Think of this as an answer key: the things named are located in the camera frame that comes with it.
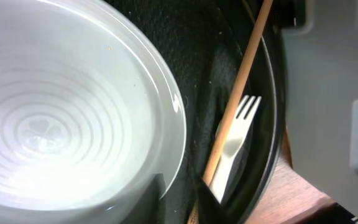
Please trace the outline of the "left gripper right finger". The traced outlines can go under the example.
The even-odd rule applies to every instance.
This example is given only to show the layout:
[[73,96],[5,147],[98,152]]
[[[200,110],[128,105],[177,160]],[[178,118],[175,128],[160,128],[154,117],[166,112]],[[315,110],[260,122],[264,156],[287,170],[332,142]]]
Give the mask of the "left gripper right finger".
[[227,216],[223,207],[199,175],[195,176],[195,191],[198,201],[198,223],[224,224]]

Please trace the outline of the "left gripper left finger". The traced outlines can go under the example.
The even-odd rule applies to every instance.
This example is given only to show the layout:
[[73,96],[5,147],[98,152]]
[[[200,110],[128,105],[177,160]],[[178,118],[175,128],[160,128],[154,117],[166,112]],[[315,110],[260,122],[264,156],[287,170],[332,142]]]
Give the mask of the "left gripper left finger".
[[157,224],[160,218],[160,193],[164,190],[163,174],[154,174],[134,208],[122,224]]

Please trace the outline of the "grey plate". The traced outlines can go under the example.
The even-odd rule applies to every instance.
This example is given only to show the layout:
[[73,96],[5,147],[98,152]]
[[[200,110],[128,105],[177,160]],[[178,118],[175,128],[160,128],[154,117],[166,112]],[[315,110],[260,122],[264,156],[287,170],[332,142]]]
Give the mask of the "grey plate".
[[103,1],[0,1],[0,223],[121,223],[186,147],[178,85]]

